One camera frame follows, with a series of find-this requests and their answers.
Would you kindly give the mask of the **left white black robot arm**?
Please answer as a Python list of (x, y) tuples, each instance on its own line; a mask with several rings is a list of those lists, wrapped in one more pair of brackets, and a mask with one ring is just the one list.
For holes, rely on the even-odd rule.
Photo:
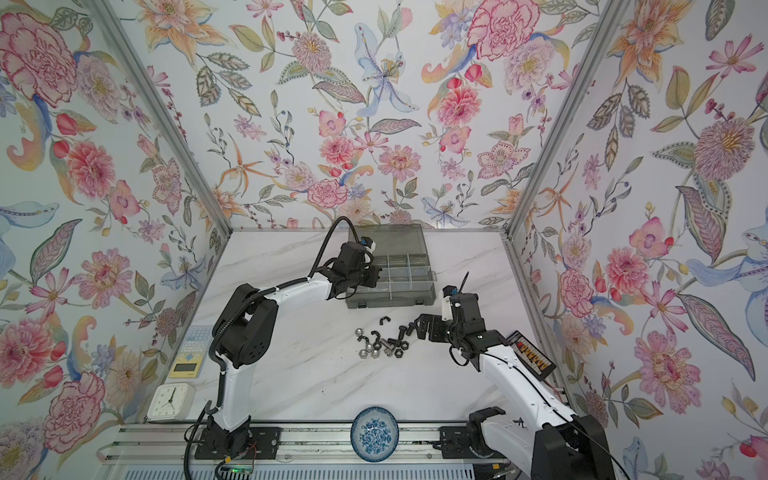
[(310, 275), (266, 289), (238, 286), (212, 329), (208, 355), (219, 366), (216, 403), (208, 409), (206, 431), (231, 456), (251, 444), (250, 390), (253, 370), (270, 347), (280, 317), (315, 302), (348, 298), (373, 288), (380, 268), (369, 237), (342, 244), (339, 255)]

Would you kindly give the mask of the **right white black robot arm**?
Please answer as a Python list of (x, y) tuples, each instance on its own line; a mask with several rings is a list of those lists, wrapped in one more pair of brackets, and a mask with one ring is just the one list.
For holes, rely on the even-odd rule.
[(530, 479), (614, 479), (622, 473), (602, 425), (547, 390), (553, 363), (520, 332), (504, 336), (487, 328), (476, 294), (452, 286), (444, 293), (441, 314), (420, 315), (413, 330), (421, 340), (447, 344), (457, 365), (473, 367), (509, 404), (469, 415), (470, 451), (499, 454)]

